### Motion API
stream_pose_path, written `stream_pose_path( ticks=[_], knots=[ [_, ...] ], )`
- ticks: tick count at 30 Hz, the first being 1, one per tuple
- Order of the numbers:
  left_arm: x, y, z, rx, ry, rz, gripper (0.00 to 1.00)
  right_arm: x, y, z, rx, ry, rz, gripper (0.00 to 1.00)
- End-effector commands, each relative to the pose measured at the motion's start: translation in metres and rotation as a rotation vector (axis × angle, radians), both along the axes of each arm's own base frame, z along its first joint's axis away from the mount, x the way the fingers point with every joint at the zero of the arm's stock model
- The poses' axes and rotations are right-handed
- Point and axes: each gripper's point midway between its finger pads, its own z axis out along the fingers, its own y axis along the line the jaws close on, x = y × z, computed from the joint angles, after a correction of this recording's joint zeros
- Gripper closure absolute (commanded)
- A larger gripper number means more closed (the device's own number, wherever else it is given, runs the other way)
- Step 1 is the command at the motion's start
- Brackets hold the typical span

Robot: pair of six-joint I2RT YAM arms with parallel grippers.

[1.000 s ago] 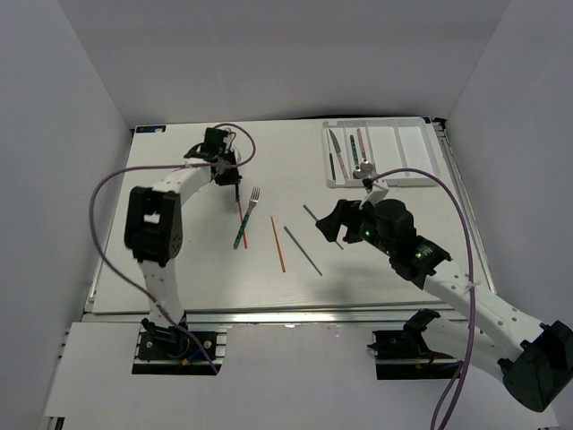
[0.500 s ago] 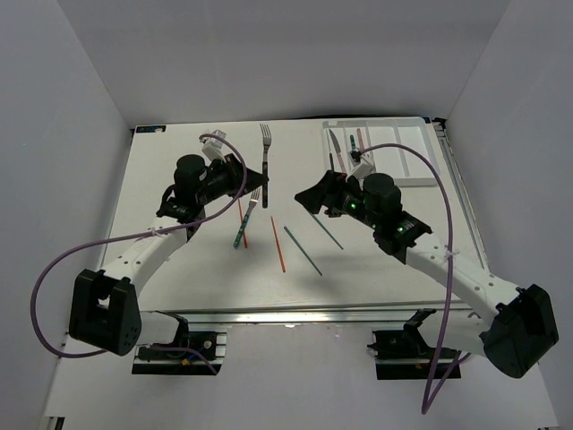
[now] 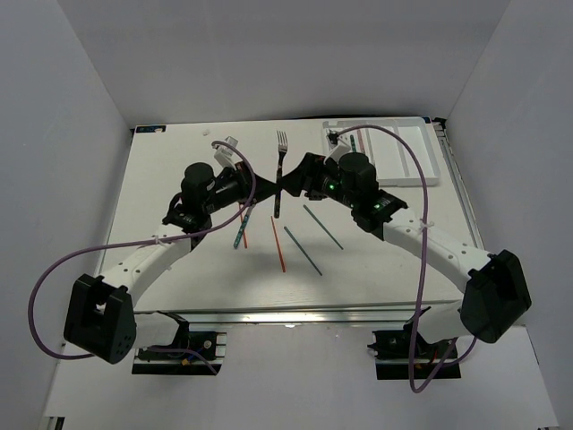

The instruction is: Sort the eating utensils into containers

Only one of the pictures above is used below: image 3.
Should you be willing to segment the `curved blade dark-handled knife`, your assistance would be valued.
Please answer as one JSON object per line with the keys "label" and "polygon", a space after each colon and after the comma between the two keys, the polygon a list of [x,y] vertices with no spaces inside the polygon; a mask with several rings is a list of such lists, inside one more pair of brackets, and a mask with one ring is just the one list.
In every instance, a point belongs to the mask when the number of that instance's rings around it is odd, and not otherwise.
{"label": "curved blade dark-handled knife", "polygon": [[242,212],[240,214],[240,221],[241,224],[239,226],[239,229],[236,233],[235,236],[235,240],[233,243],[233,247],[234,249],[238,249],[240,244],[244,245],[244,248],[247,248],[247,239],[246,239],[246,233],[245,230],[247,228],[248,222],[250,220],[251,214],[252,214],[252,206],[243,206],[242,207]]}

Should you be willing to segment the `teal chopstick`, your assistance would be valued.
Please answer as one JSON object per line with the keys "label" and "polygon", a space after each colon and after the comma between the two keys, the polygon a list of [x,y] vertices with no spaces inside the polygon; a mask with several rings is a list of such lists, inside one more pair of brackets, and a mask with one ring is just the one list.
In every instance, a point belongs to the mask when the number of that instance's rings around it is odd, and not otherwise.
{"label": "teal chopstick", "polygon": [[294,233],[290,230],[289,227],[284,226],[283,227],[284,231],[286,232],[286,234],[290,237],[290,239],[293,241],[293,243],[295,244],[295,246],[298,248],[298,250],[302,253],[302,255],[305,257],[305,259],[308,261],[308,263],[314,268],[314,270],[319,274],[319,276],[323,276],[323,273],[321,271],[321,269],[318,267],[318,265],[314,262],[314,260],[312,259],[312,257],[307,253],[307,251],[304,249],[304,247],[302,246],[302,244],[299,242],[299,240],[295,237]]}
{"label": "teal chopstick", "polygon": [[317,223],[317,225],[324,231],[324,233],[336,244],[340,250],[344,250],[342,244],[332,235],[328,228],[321,222],[321,220],[314,214],[314,212],[306,205],[303,204],[304,210],[310,215],[310,217]]}

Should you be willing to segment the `fork with teal handle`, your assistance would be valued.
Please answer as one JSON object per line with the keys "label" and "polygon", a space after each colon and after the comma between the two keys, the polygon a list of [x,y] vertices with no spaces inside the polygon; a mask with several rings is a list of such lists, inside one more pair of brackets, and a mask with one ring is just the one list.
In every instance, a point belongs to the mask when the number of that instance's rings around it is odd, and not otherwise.
{"label": "fork with teal handle", "polygon": [[277,138],[278,138],[278,165],[277,165],[277,172],[276,172],[276,183],[278,185],[278,190],[275,194],[274,199],[274,212],[273,217],[278,219],[280,217],[280,207],[281,207],[281,186],[280,182],[283,176],[283,164],[285,157],[288,152],[288,139],[287,134],[284,131],[277,131]]}

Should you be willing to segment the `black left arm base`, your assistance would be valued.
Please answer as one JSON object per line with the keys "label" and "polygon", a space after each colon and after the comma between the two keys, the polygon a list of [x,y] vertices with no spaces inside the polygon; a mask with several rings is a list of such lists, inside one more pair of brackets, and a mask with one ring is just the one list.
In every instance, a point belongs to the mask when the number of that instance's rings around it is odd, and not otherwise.
{"label": "black left arm base", "polygon": [[217,376],[227,349],[227,333],[214,329],[194,330],[177,317],[177,330],[167,344],[157,342],[139,347],[134,354],[132,374]]}

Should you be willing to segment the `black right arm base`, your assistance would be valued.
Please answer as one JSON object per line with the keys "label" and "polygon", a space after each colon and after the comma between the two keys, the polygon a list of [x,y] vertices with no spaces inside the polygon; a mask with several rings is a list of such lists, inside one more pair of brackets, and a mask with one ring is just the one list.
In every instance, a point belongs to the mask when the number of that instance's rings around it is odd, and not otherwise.
{"label": "black right arm base", "polygon": [[[372,340],[366,348],[374,358],[376,377],[379,381],[407,381],[409,379],[410,337],[410,328],[394,327],[372,331]],[[436,380],[461,378],[460,365],[456,362],[458,350],[454,347],[446,355],[449,345],[448,340],[428,344],[417,336],[413,372],[416,381],[425,380],[444,357],[444,364],[434,378]]]}

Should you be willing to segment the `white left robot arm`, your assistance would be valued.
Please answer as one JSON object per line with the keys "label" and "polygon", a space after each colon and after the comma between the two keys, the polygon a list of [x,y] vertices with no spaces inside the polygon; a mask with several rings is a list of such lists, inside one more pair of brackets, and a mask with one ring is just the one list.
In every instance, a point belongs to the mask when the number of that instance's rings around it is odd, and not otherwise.
{"label": "white left robot arm", "polygon": [[165,271],[199,245],[212,227],[213,213],[238,202],[264,201],[277,190],[275,183],[252,175],[243,162],[219,175],[206,163],[191,164],[151,243],[98,276],[84,274],[74,282],[64,339],[110,364],[137,348],[183,355],[189,347],[188,322],[159,311],[137,314],[135,305]]}

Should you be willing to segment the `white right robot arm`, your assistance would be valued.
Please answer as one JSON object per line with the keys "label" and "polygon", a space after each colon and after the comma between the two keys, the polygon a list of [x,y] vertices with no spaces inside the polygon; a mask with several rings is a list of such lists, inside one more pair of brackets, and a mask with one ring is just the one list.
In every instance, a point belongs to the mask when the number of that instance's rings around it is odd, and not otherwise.
{"label": "white right robot arm", "polygon": [[427,356],[437,342],[465,335],[494,343],[532,305],[516,255],[472,247],[423,222],[379,187],[376,169],[362,153],[347,153],[339,161],[308,153],[280,184],[293,196],[341,203],[360,229],[420,258],[462,293],[457,302],[422,311],[416,327],[406,332],[405,348],[415,357]]}

